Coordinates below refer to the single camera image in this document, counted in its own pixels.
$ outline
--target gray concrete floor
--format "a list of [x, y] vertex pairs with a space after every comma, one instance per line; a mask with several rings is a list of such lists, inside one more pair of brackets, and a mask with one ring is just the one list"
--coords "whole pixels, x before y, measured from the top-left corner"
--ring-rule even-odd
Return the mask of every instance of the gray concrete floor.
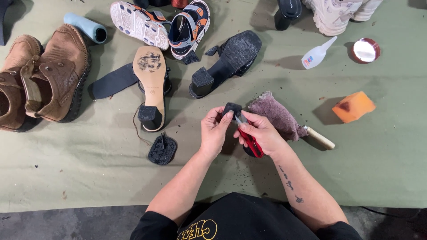
[[[0, 239], [128, 240], [147, 206], [71, 208], [0, 214]], [[360, 207], [342, 207], [350, 224], [365, 240], [424, 240], [414, 231], [427, 229], [427, 211], [410, 221], [372, 213]], [[375, 208], [403, 217], [416, 209]]]

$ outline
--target brown suede shoe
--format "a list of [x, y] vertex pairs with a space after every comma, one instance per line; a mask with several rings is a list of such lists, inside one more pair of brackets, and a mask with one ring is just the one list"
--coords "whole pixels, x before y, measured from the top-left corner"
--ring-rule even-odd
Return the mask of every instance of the brown suede shoe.
[[9, 50], [0, 70], [0, 129], [25, 132], [39, 120], [25, 115], [25, 92], [20, 70], [33, 56], [40, 56], [43, 47], [30, 35], [19, 36]]
[[79, 30], [70, 24], [60, 26], [40, 58], [35, 56], [21, 70], [26, 114], [60, 123], [74, 120], [90, 67], [89, 49]]

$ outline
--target hand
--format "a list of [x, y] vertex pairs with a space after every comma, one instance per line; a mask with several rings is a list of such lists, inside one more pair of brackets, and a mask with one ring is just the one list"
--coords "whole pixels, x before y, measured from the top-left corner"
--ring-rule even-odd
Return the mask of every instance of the hand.
[[[277, 155], [279, 150], [287, 145], [286, 141], [280, 136], [273, 125], [268, 121], [266, 117], [262, 117], [257, 114], [249, 113], [242, 110], [242, 114], [253, 126], [249, 124], [239, 124], [239, 129], [243, 132], [256, 138], [258, 144], [262, 148], [264, 154], [267, 154], [273, 158]], [[245, 139], [240, 135], [240, 132], [236, 130], [233, 137], [239, 138], [239, 143], [248, 147]]]
[[213, 160], [221, 152], [224, 145], [225, 132], [233, 118], [233, 111], [229, 111], [224, 117], [222, 112], [224, 106], [211, 109], [206, 117], [202, 119], [202, 154]]

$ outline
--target wooden handle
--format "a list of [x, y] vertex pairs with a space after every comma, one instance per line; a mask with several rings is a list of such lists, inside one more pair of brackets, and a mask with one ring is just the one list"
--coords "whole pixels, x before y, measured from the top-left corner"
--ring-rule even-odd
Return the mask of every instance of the wooden handle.
[[309, 136], [314, 138], [320, 145], [324, 146], [326, 149], [332, 150], [335, 147], [335, 144], [333, 142], [322, 136], [320, 133], [314, 131], [309, 126], [304, 126], [304, 128], [305, 130], [307, 130]]

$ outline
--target orange sponge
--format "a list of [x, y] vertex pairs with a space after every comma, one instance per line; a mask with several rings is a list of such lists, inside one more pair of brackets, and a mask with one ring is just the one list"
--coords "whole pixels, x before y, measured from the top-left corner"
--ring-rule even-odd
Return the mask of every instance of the orange sponge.
[[365, 113], [372, 112], [375, 108], [375, 104], [364, 92], [357, 92], [352, 95], [348, 95], [337, 103], [332, 108], [332, 111], [344, 123], [349, 123], [359, 119]]

